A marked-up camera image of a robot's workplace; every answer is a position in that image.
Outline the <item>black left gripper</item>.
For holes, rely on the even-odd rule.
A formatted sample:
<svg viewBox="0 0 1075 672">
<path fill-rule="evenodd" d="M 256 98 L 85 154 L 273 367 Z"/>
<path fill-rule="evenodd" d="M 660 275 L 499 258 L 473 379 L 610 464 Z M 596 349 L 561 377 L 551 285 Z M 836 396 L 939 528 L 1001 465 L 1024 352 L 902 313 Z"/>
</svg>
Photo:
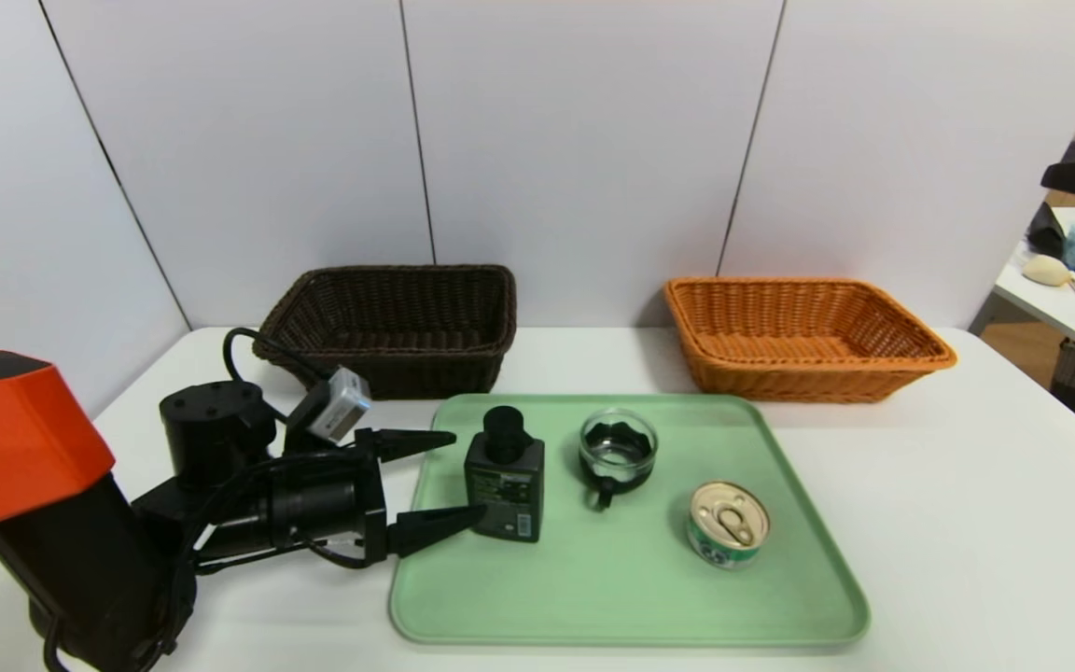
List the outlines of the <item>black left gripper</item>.
<svg viewBox="0 0 1075 672">
<path fill-rule="evenodd" d="M 452 431 L 361 428 L 345 445 L 288 430 L 266 469 L 266 537 L 280 553 L 306 551 L 341 568 L 408 557 L 481 524 L 487 507 L 408 511 L 387 526 L 379 462 L 438 451 Z"/>
</svg>

